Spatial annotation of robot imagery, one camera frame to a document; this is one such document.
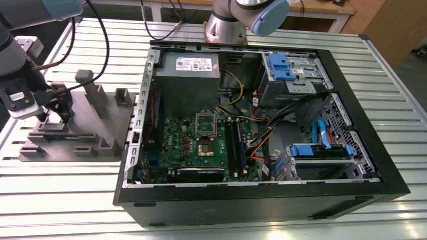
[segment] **sticker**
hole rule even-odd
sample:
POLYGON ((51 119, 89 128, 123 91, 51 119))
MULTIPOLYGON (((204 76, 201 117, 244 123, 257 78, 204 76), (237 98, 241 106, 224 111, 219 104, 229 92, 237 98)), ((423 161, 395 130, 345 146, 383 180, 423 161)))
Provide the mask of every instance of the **sticker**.
POLYGON ((337 11, 339 14, 353 14, 353 11, 337 11))
POLYGON ((180 57, 176 59, 176 71, 212 72, 212 59, 180 57))
POLYGON ((276 158, 276 157, 279 157, 280 154, 281 154, 281 152, 276 149, 276 150, 273 150, 272 157, 276 158))
POLYGON ((260 105, 260 100, 256 97, 253 97, 253 107, 257 108, 259 105, 260 105))
POLYGON ((268 176, 269 174, 269 169, 265 165, 261 166, 261 171, 264 172, 264 174, 268 176))
POLYGON ((10 100, 14 102, 17 100, 21 100, 25 98, 25 95, 22 92, 18 92, 16 94, 12 94, 10 96, 8 96, 10 98, 10 100))
POLYGON ((292 69, 293 74, 304 74, 304 71, 301 69, 292 69))
POLYGON ((69 140, 69 141, 80 141, 80 137, 67 136, 65 139, 69 140))

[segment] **power supply label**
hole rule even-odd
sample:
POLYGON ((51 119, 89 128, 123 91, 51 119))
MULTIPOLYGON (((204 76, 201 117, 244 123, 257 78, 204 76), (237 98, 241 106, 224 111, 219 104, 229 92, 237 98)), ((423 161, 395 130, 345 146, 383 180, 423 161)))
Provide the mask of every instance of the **power supply label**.
POLYGON ((212 72, 212 59, 180 57, 176 60, 176 71, 212 72))

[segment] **motherboard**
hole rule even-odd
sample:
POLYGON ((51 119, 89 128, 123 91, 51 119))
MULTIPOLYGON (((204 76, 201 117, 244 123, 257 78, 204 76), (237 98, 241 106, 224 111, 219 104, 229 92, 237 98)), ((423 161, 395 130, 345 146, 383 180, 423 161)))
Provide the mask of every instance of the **motherboard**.
POLYGON ((165 118, 163 146, 159 153, 143 156, 143 175, 153 184, 171 183, 173 176, 184 182, 252 182, 259 168, 248 165, 247 141, 252 139, 251 123, 240 119, 216 119, 211 113, 195 118, 165 118))

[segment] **ram slot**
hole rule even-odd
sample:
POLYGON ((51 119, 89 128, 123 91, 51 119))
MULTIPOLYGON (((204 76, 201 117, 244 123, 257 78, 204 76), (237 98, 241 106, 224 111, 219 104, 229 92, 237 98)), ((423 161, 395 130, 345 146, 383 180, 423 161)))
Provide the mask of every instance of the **ram slot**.
POLYGON ((236 152, 237 152, 237 158, 239 158, 239 164, 240 164, 240 168, 239 171, 241 174, 245 174, 247 171, 247 155, 245 155, 245 143, 243 140, 243 133, 241 133, 241 127, 240 127, 240 122, 236 121, 235 122, 235 130, 236 130, 236 141, 235 141, 235 145, 236 145, 236 152))
POLYGON ((237 162, 236 162, 236 149, 233 137, 233 123, 231 120, 225 123, 225 144, 227 144, 227 160, 228 160, 228 173, 229 177, 239 177, 237 162))

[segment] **workbench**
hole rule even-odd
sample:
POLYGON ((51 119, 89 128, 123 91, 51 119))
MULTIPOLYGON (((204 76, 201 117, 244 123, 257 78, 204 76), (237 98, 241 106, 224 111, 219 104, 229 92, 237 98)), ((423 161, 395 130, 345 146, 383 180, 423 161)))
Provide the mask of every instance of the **workbench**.
MULTIPOLYGON (((143 0, 144 6, 151 8, 152 20, 155 22, 163 22, 161 9, 172 8, 169 0, 143 0)), ((140 0, 92 0, 96 4, 111 4, 124 6, 141 6, 140 0)), ((179 8, 177 1, 172 1, 175 7, 179 8)), ((213 0, 180 0, 184 9, 212 11, 213 0)), ((319 0, 303 0, 304 2, 304 18, 309 19, 328 19, 333 20, 328 32, 331 34, 339 34, 344 28, 348 18, 356 14, 356 10, 351 6, 349 2, 345 2, 340 7, 333 5, 332 2, 319 0)), ((292 4, 289 7, 288 17, 300 17, 301 4, 292 4)))
MULTIPOLYGON (((104 23, 111 61, 96 83, 107 92, 128 88, 139 93, 151 41, 144 24, 123 20, 104 23)), ((148 26, 157 37, 173 28, 172 23, 152 22, 148 26)), ((67 52, 71 31, 69 25, 47 63, 67 52)), ((76 85, 77 70, 100 72, 105 57, 97 20, 85 18, 76 32, 69 58, 44 72, 49 83, 68 87, 76 85)), ((201 25, 188 24, 169 40, 203 42, 203 32, 201 25)), ((120 163, 20 162, 18 151, 36 118, 10 119, 0 135, 0 238, 360 240, 427 236, 427 115, 371 42, 356 35, 280 30, 269 37, 248 33, 248 43, 332 52, 412 193, 335 220, 141 228, 112 204, 120 163)))

